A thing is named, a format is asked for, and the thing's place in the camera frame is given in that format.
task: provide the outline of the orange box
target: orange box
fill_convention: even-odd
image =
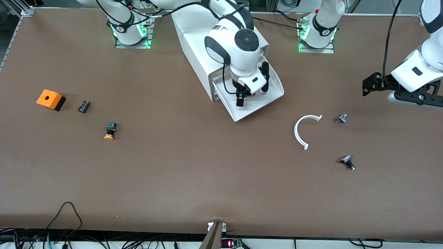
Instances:
[[[45,89],[37,100],[37,104],[59,112],[65,101],[66,98],[61,94]]]

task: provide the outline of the brown tabletop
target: brown tabletop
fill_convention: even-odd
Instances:
[[[442,112],[361,96],[389,20],[344,16],[335,54],[299,54],[295,30],[255,21],[285,95],[235,123],[170,17],[150,50],[114,49],[100,10],[37,9],[0,72],[0,226],[44,228],[72,201],[93,230],[204,233],[220,219],[242,235],[443,240]],[[387,71],[427,37],[397,17]],[[67,98],[59,113],[35,103],[43,89]],[[307,151],[294,137],[305,115],[323,115],[299,127]],[[77,225],[66,208],[53,228]]]

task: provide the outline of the brown table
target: brown table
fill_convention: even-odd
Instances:
[[[204,233],[221,219],[242,235],[443,240],[442,112],[361,96],[389,20],[344,16],[335,54],[299,54],[293,29],[256,21],[285,95],[234,123],[170,17],[150,50],[114,49],[99,10],[37,9],[0,73],[0,226],[46,227],[69,200],[84,229]],[[388,71],[427,37],[396,18]],[[35,103],[43,89],[66,96],[61,112]],[[323,119],[300,125],[304,151],[293,130],[309,114]],[[349,154],[353,172],[338,162]],[[67,224],[68,208],[53,228]]]

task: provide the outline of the white curved handle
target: white curved handle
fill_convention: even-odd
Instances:
[[[318,117],[318,116],[314,116],[314,115],[306,115],[306,116],[300,118],[300,119],[297,121],[297,123],[295,124],[295,127],[294,127],[295,138],[297,139],[297,141],[298,141],[301,145],[304,146],[304,150],[307,150],[307,147],[309,146],[309,144],[305,143],[305,142],[300,138],[299,131],[298,131],[298,130],[299,130],[299,123],[300,123],[300,121],[302,121],[303,119],[307,119],[307,118],[310,118],[310,119],[314,119],[314,120],[320,121],[320,119],[321,119],[322,117],[323,117],[323,115],[320,115],[319,117]]]

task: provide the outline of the orange cube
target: orange cube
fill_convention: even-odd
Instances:
[[[65,101],[66,98],[61,94],[45,89],[37,100],[37,104],[59,112]]]

